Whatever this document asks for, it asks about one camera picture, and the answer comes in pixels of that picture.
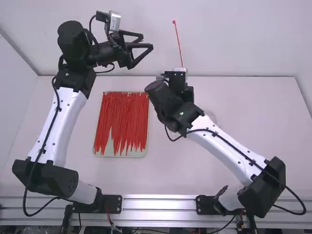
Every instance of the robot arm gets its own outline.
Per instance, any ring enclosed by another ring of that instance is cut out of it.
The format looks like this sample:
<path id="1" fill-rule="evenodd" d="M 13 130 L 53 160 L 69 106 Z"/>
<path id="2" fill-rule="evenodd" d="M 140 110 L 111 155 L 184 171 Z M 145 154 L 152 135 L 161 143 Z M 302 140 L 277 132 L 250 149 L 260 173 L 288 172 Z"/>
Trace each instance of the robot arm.
<path id="1" fill-rule="evenodd" d="M 37 214 L 26 212 L 28 190 L 89 204 L 85 207 L 89 212 L 104 209 L 101 190 L 81 181 L 78 172 L 64 167 L 69 139 L 97 76 L 93 68 L 115 67 L 113 62 L 117 61 L 120 67 L 132 69 L 153 50 L 153 45 L 141 43 L 142 34 L 120 30 L 120 16 L 116 12 L 106 14 L 97 11 L 93 18 L 105 23 L 106 42 L 98 43 L 92 33 L 77 21 L 67 21 L 58 28 L 58 45 L 63 54 L 59 59 L 58 73 L 52 81 L 55 91 L 52 106 L 27 159 L 15 160 L 12 167 L 12 172 L 25 185 L 23 210 L 27 216 Z M 136 39 L 125 42 L 124 35 Z M 134 48 L 146 48 L 146 51 L 134 58 Z"/>
<path id="2" fill-rule="evenodd" d="M 218 128 L 194 104 L 194 89 L 185 81 L 186 70 L 174 69 L 145 88 L 158 119 L 172 132 L 207 149 L 242 183 L 240 188 L 223 187 L 214 197 L 213 209 L 225 215 L 244 208 L 264 217 L 284 190 L 285 164 L 277 157 L 266 160 Z"/>

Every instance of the metal extrusion frame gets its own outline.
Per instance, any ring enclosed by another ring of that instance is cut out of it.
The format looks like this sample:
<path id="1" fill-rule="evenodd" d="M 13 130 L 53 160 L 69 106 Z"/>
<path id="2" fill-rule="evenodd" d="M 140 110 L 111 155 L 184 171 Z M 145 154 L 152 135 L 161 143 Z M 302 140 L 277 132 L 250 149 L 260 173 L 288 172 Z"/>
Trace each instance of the metal extrusion frame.
<path id="1" fill-rule="evenodd" d="M 198 215 L 195 210 L 196 195 L 122 195 L 121 214 L 111 219 L 121 227 L 223 227 L 232 216 Z M 34 212 L 51 197 L 29 196 L 27 210 Z M 307 214 L 292 215 L 275 207 L 265 218 L 255 218 L 258 228 L 310 229 L 312 227 L 312 198 L 303 197 Z M 69 202 L 56 200 L 34 217 L 26 217 L 22 211 L 21 196 L 0 196 L 0 225 L 52 225 L 62 223 L 64 209 Z M 300 211 L 300 204 L 293 197 L 281 196 L 276 202 L 293 211 Z M 81 214 L 83 226 L 110 226 L 105 214 Z M 79 225 L 78 214 L 71 218 L 72 226 Z"/>

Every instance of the white table surface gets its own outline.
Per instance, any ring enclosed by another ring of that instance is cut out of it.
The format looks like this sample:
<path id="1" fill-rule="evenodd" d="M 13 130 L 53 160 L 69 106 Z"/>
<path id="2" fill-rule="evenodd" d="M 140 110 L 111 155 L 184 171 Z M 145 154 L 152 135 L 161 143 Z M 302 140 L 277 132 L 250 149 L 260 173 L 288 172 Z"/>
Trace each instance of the white table surface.
<path id="1" fill-rule="evenodd" d="M 41 131 L 53 97 L 52 77 L 40 77 L 0 178 L 1 196 L 21 196 L 11 172 Z M 148 152 L 143 158 L 105 158 L 92 153 L 102 91 L 142 91 L 155 77 L 98 77 L 68 146 L 66 167 L 80 179 L 116 194 L 215 193 L 238 180 L 213 155 L 187 139 L 170 142 L 150 108 Z M 195 103 L 217 125 L 267 159 L 286 164 L 287 185 L 311 197 L 312 119 L 295 78 L 189 77 Z"/>

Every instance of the white wall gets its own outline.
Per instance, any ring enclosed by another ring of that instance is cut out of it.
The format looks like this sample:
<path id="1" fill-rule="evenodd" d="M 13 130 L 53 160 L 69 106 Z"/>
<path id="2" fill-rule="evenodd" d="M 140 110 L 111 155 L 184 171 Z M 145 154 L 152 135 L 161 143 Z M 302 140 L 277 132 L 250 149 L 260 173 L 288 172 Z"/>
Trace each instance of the white wall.
<path id="1" fill-rule="evenodd" d="M 0 174 L 37 82 L 37 74 L 0 35 Z"/>
<path id="2" fill-rule="evenodd" d="M 190 75 L 296 76 L 311 113 L 310 0 L 2 0 L 0 28 L 39 74 L 54 75 L 58 26 L 78 20 L 87 27 L 96 10 L 110 9 L 122 14 L 122 29 L 142 32 L 155 46 L 136 69 L 114 74 L 155 75 L 179 66 L 176 19 Z M 101 23 L 93 32 L 105 39 Z"/>

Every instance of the zip tie bundle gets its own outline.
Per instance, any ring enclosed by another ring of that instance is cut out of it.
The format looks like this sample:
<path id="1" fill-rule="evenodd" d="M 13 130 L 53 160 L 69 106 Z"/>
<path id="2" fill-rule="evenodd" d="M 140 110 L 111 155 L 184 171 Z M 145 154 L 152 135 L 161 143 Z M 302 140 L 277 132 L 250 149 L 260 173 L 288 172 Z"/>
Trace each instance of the zip tie bundle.
<path id="1" fill-rule="evenodd" d="M 146 93 L 103 92 L 94 152 L 104 155 L 111 131 L 114 155 L 146 149 L 149 99 Z"/>

